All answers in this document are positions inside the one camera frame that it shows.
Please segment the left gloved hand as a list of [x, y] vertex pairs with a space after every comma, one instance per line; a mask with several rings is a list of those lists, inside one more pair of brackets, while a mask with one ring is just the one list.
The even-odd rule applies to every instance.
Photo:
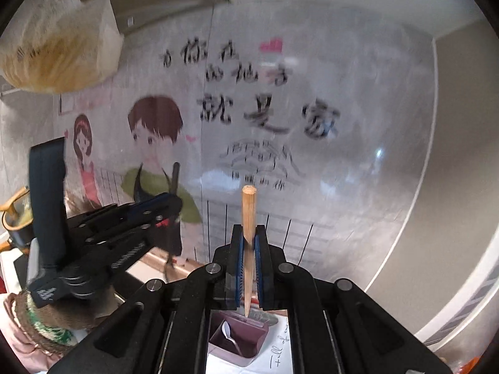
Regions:
[[115, 312], [120, 304], [110, 287], [94, 300], [66, 297], [37, 307], [27, 290], [1, 295], [1, 318], [8, 317], [35, 346], [49, 355], [64, 355]]

